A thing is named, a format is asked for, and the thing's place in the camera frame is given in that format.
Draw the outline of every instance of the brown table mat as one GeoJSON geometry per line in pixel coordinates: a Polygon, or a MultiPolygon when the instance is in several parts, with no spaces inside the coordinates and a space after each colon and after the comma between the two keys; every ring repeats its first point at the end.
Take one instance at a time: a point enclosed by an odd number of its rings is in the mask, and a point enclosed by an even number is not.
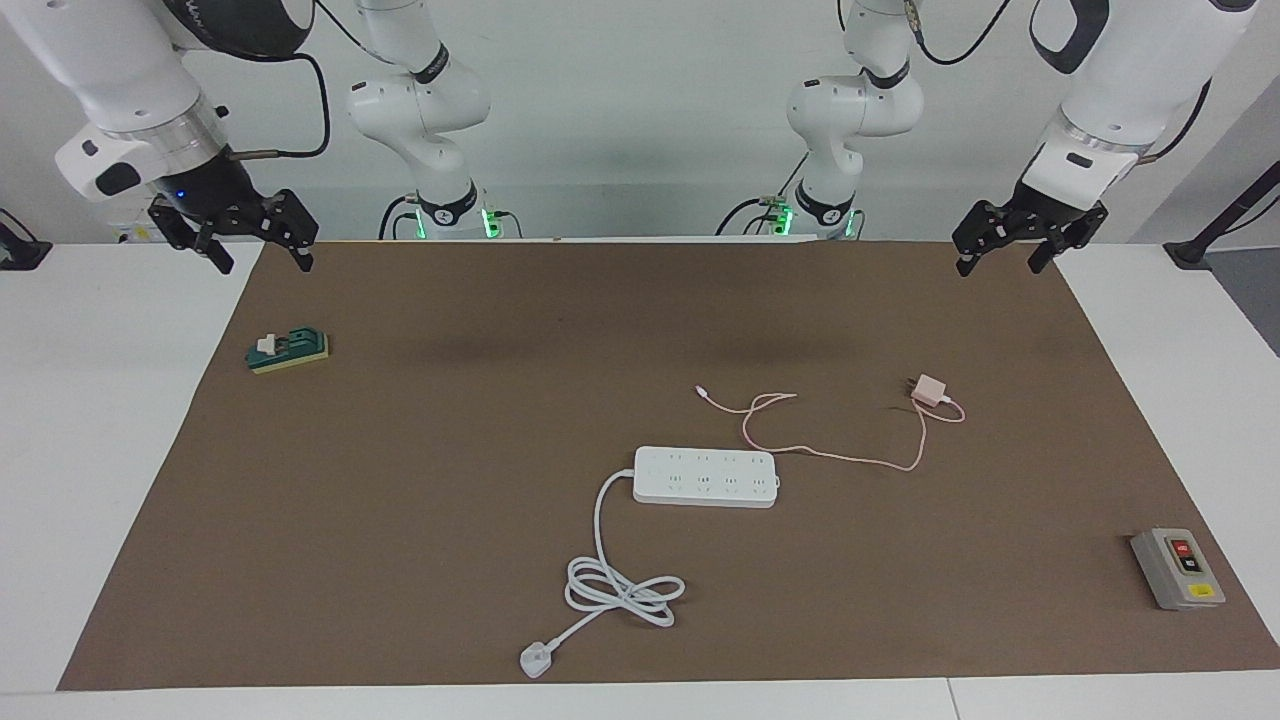
{"type": "Polygon", "coordinates": [[[777,505],[604,503],[611,561],[689,583],[676,626],[611,612],[543,682],[1280,667],[1271,639],[1055,269],[963,281],[947,245],[266,249],[61,689],[522,682],[580,618],[600,483],[640,445],[754,425],[909,461],[902,380],[963,402],[904,475],[782,456],[777,505]],[[332,359],[244,351],[311,324],[332,359]],[[1156,609],[1125,537],[1187,527],[1228,596],[1156,609]]]}

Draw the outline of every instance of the socket outlet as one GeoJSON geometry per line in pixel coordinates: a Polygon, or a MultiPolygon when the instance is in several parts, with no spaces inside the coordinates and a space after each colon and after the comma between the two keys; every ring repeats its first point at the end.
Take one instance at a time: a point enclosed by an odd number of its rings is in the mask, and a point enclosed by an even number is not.
{"type": "Polygon", "coordinates": [[[636,450],[631,495],[637,502],[710,507],[773,507],[773,456],[754,450],[653,447],[636,450]]]}

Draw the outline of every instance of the power plug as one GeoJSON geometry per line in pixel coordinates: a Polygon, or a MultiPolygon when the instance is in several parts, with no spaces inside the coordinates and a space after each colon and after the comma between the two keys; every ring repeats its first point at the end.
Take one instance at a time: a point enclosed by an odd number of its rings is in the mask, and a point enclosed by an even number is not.
{"type": "Polygon", "coordinates": [[[530,680],[543,676],[543,673],[552,666],[552,651],[545,643],[531,643],[520,653],[520,669],[529,675],[530,680]]]}

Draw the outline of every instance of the white cable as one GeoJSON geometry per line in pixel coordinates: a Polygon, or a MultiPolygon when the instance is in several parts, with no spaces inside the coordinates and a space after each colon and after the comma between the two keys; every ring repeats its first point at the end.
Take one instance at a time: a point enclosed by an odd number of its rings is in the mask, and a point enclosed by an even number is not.
{"type": "Polygon", "coordinates": [[[604,556],[604,538],[600,533],[600,509],[604,495],[613,483],[622,478],[635,478],[635,470],[618,470],[609,475],[595,496],[593,528],[595,530],[595,557],[579,556],[570,560],[566,568],[564,602],[580,612],[586,612],[581,620],[564,629],[550,642],[535,642],[520,653],[520,667],[530,678],[538,678],[552,665],[552,653],[573,633],[609,610],[626,610],[641,620],[659,628],[676,624],[676,615],[668,606],[685,594],[685,580],[675,575],[659,575],[643,583],[632,583],[618,573],[604,556]],[[658,585],[673,585],[668,592],[658,592],[658,585]]]}

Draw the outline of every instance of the electrical component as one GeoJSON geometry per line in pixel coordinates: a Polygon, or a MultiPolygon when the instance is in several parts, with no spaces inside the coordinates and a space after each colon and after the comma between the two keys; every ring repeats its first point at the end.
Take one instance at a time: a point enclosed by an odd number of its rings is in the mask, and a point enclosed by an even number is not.
{"type": "Polygon", "coordinates": [[[1142,574],[1165,610],[1199,610],[1226,602],[1190,530],[1155,528],[1129,541],[1142,574]]]}
{"type": "Polygon", "coordinates": [[[751,405],[749,407],[746,407],[745,410],[735,410],[732,407],[726,407],[724,405],[721,405],[719,402],[716,402],[716,400],[712,398],[710,393],[707,392],[707,388],[704,388],[703,386],[695,386],[694,391],[698,393],[699,397],[701,397],[703,400],[705,400],[707,404],[710,405],[712,407],[716,407],[717,410],[719,410],[722,413],[728,413],[730,415],[741,415],[742,416],[742,424],[741,424],[742,439],[746,442],[746,445],[749,445],[750,447],[753,447],[755,450],[759,450],[762,452],[772,452],[772,454],[778,454],[778,452],[800,452],[800,454],[804,454],[804,455],[813,455],[814,457],[827,457],[829,460],[841,460],[844,462],[858,462],[858,464],[864,464],[864,465],[879,465],[882,468],[888,468],[891,470],[899,470],[901,473],[910,473],[911,470],[915,470],[920,465],[920,460],[924,459],[924,442],[925,442],[925,439],[929,436],[929,428],[928,428],[928,424],[925,423],[925,418],[931,418],[933,420],[938,420],[940,423],[963,423],[965,420],[965,411],[964,411],[964,407],[961,407],[959,402],[951,400],[946,395],[942,395],[942,391],[946,389],[946,387],[942,386],[942,383],[940,383],[938,380],[934,380],[933,378],[931,378],[928,375],[920,375],[920,379],[915,380],[914,383],[911,380],[909,380],[908,386],[909,386],[908,387],[908,395],[911,396],[911,407],[915,409],[915,414],[920,418],[920,445],[916,448],[915,460],[913,460],[910,465],[899,465],[896,462],[890,462],[888,460],[876,460],[876,459],[872,459],[872,457],[852,457],[852,456],[847,456],[847,455],[837,455],[835,452],[826,452],[826,451],[820,451],[820,450],[814,450],[813,447],[810,447],[808,445],[791,445],[791,446],[786,446],[786,447],[765,447],[765,446],[755,442],[755,439],[751,438],[751,433],[748,430],[748,425],[751,423],[751,418],[755,416],[756,413],[759,413],[762,410],[765,410],[765,409],[768,409],[769,406],[772,406],[774,404],[782,402],[785,400],[794,400],[794,398],[799,397],[797,395],[795,395],[792,392],[768,392],[768,393],[762,393],[762,395],[755,396],[755,398],[751,400],[751,405]],[[916,393],[916,386],[919,386],[922,382],[925,384],[925,387],[923,389],[920,389],[920,397],[923,400],[916,398],[916,396],[915,396],[915,393],[916,393]],[[922,405],[922,402],[927,404],[928,401],[932,401],[934,398],[937,400],[937,404],[946,404],[946,405],[950,405],[952,409],[955,409],[957,416],[955,416],[955,418],[946,418],[943,415],[937,415],[937,414],[933,414],[933,413],[929,413],[928,410],[925,410],[924,405],[922,405]]]}
{"type": "Polygon", "coordinates": [[[244,354],[256,375],[329,357],[329,337],[315,328],[294,328],[285,337],[268,333],[244,354]]]}
{"type": "Polygon", "coordinates": [[[631,495],[636,502],[713,507],[773,507],[773,456],[745,450],[641,447],[631,495]]]}

